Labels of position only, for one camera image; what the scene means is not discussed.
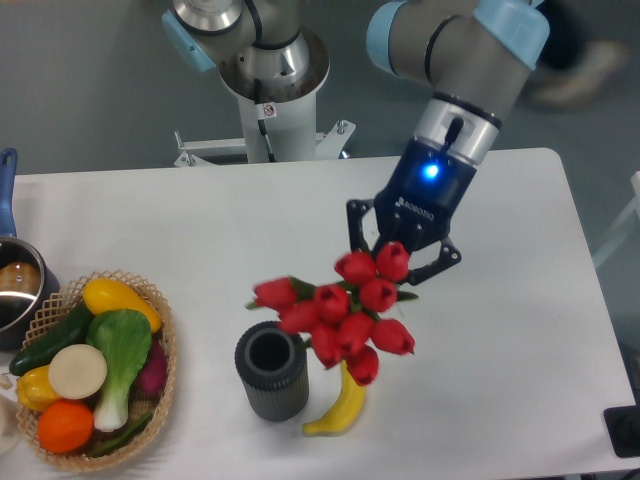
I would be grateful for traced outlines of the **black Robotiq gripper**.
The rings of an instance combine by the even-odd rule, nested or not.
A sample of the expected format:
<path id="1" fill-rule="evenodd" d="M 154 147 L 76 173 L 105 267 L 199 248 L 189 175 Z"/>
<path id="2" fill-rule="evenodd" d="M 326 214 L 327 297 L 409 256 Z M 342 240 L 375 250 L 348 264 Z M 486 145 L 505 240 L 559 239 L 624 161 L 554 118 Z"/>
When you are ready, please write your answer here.
<path id="1" fill-rule="evenodd" d="M 417 286 L 462 261 L 448 237 L 451 218 L 476 168 L 418 140 L 411 140 L 388 183 L 373 199 L 351 199 L 346 216 L 351 252 L 378 253 L 395 241 L 408 253 L 440 241 L 435 260 L 410 269 L 405 282 Z M 370 246 L 363 220 L 375 208 L 379 238 Z"/>

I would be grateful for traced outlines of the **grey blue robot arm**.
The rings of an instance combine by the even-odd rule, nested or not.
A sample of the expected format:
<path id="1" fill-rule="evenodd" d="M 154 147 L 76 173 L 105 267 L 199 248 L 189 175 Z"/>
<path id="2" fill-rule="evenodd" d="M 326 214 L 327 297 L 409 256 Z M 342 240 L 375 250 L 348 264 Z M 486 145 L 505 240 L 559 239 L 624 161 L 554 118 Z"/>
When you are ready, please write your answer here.
<path id="1" fill-rule="evenodd" d="M 378 241 L 439 256 L 402 279 L 420 284 L 457 264 L 451 218 L 511 111 L 549 35 L 535 1 L 394 1 L 372 16 L 371 61 L 433 94 L 387 185 L 347 205 L 352 250 Z M 193 69 L 217 69 L 238 102 L 252 163 L 316 160 L 316 95 L 330 68 L 323 41 L 296 1 L 174 1 L 162 25 Z"/>

